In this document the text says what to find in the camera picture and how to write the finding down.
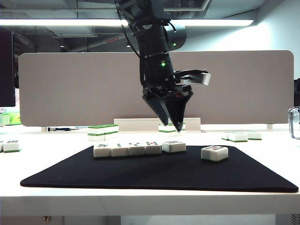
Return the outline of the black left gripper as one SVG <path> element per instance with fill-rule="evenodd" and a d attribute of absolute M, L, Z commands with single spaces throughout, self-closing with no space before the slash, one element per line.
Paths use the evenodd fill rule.
<path fill-rule="evenodd" d="M 182 130 L 185 107 L 192 95 L 192 88 L 189 84 L 172 85 L 171 87 L 146 87 L 142 90 L 143 100 L 165 126 L 168 125 L 168 116 L 159 99 L 168 99 L 169 118 L 178 132 Z"/>

